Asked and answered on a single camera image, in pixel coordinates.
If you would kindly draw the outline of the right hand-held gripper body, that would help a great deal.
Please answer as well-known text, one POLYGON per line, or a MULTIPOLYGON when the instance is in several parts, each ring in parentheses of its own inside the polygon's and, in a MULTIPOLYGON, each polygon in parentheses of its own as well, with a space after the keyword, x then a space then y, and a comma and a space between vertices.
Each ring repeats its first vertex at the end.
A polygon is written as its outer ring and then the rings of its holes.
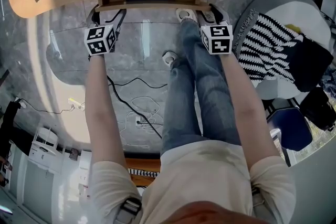
POLYGON ((233 29, 227 21, 219 25, 201 26, 201 38, 210 55, 229 55, 232 52, 233 29))

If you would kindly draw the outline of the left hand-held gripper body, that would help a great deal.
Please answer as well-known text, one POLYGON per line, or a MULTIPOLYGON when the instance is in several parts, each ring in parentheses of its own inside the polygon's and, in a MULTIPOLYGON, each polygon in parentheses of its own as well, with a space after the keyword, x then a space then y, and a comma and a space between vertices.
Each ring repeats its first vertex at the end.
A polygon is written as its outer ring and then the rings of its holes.
POLYGON ((119 34, 116 34, 117 21, 112 24, 88 27, 85 29, 84 44, 89 56, 104 55, 115 52, 119 34))

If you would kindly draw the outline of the wooden drawer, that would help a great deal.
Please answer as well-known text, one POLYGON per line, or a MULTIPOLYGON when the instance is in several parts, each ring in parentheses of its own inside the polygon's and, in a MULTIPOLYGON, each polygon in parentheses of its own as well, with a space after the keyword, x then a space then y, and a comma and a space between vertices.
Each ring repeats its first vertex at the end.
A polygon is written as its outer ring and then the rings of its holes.
POLYGON ((207 12, 211 10, 210 4, 201 0, 98 0, 94 8, 96 12, 116 9, 140 8, 183 8, 207 12))

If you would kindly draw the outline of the person's right forearm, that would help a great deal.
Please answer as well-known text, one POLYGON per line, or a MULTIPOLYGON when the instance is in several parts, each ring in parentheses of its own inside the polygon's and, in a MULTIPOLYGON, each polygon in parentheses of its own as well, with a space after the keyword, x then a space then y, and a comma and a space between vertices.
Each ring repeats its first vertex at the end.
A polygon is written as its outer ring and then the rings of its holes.
POLYGON ((248 168, 264 158, 279 156, 270 135, 263 103, 248 75, 233 54, 221 55, 220 60, 248 168))

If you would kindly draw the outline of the person's right shoe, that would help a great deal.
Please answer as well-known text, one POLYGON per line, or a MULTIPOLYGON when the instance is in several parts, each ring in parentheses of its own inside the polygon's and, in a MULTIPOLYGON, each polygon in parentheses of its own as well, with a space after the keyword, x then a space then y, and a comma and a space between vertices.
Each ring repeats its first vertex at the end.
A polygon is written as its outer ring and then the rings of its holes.
POLYGON ((198 24, 197 16, 191 9, 178 8, 176 9, 176 16, 180 23, 184 20, 192 20, 198 24))

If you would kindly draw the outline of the person's shoe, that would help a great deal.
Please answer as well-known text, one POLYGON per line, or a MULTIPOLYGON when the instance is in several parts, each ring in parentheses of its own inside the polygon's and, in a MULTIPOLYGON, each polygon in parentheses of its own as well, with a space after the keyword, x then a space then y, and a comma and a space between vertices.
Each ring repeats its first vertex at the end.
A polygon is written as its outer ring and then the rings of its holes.
POLYGON ((168 67, 171 67, 177 58, 178 55, 173 51, 165 51, 162 55, 162 60, 168 67))
POLYGON ((176 16, 180 23, 184 20, 192 20, 198 24, 197 16, 191 9, 178 8, 176 9, 176 16))

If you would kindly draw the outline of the black white zigzag blanket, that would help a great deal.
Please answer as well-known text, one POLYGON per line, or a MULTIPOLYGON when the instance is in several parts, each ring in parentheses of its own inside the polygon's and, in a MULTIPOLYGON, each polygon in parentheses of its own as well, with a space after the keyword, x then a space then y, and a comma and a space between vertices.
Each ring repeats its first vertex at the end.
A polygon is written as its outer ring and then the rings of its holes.
POLYGON ((250 10, 233 45, 238 61, 255 86, 264 80, 285 80, 300 92, 319 83, 332 54, 303 33, 250 10))

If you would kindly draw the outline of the white power strip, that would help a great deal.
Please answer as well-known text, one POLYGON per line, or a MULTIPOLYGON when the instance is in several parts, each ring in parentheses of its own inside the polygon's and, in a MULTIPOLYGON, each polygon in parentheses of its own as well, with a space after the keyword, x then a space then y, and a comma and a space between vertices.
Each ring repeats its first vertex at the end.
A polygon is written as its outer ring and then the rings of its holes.
POLYGON ((68 103, 70 104, 70 106, 74 109, 78 109, 80 111, 84 111, 85 110, 85 102, 78 102, 73 98, 68 98, 68 103))

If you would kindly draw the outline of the small yellow item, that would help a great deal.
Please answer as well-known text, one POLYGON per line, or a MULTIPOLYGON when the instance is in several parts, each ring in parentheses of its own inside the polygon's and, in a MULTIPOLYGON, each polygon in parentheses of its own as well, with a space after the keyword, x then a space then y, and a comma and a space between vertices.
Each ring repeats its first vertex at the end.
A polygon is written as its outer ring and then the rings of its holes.
POLYGON ((302 33, 301 29, 299 27, 293 25, 293 24, 287 24, 287 25, 285 25, 285 27, 288 28, 288 29, 291 29, 291 30, 295 31, 298 34, 302 33))

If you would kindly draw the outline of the white round side table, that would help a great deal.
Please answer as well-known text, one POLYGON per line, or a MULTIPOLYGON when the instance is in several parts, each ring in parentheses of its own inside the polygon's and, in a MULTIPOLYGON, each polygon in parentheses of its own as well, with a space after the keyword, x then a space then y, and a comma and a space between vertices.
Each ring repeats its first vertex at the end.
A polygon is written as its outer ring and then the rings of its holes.
POLYGON ((57 156, 57 145, 58 136, 51 129, 40 127, 34 135, 29 157, 37 153, 57 156))

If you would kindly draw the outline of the dark blue chair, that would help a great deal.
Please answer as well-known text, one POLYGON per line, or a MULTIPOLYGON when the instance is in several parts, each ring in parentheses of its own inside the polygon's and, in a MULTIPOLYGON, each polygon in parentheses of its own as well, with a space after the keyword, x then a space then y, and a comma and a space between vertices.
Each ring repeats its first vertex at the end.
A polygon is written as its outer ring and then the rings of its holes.
POLYGON ((267 117, 271 136, 287 150, 299 152, 313 140, 308 122, 297 107, 277 109, 267 117))

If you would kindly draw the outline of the black bag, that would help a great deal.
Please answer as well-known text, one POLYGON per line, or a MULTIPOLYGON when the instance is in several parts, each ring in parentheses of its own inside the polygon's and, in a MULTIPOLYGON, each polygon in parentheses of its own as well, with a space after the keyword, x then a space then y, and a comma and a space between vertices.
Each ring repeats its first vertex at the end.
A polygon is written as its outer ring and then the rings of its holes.
POLYGON ((301 113, 316 127, 332 131, 336 126, 336 110, 321 87, 315 87, 300 103, 301 113))

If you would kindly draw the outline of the person's white shirt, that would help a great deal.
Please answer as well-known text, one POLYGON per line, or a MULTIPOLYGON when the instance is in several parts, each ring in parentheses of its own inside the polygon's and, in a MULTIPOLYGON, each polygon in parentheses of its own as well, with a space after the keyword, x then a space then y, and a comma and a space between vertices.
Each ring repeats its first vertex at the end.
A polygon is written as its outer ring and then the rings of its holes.
POLYGON ((130 197, 142 203, 138 224, 159 224, 179 208, 210 201, 225 209, 289 224, 296 203, 290 169, 280 156, 248 168, 243 149, 222 141, 201 141, 166 151, 161 170, 139 194, 129 172, 114 162, 92 166, 91 201, 99 224, 111 224, 130 197))

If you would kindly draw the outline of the small striped cloth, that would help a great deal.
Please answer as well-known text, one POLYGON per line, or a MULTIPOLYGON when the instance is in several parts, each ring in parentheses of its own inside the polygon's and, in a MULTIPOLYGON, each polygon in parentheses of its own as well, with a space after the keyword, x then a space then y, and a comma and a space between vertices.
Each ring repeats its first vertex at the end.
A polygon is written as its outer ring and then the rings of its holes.
POLYGON ((153 172, 135 168, 128 168, 128 171, 130 175, 149 177, 149 178, 156 178, 159 174, 159 172, 153 172))

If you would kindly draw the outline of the white low cabinet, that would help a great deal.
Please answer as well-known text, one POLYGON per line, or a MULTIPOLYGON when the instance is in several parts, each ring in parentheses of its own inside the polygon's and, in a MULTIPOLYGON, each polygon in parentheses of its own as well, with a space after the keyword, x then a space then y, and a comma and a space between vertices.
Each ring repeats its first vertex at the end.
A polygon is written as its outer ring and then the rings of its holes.
POLYGON ((27 163, 23 206, 48 224, 89 224, 89 201, 80 186, 80 161, 65 156, 61 172, 50 173, 27 163))

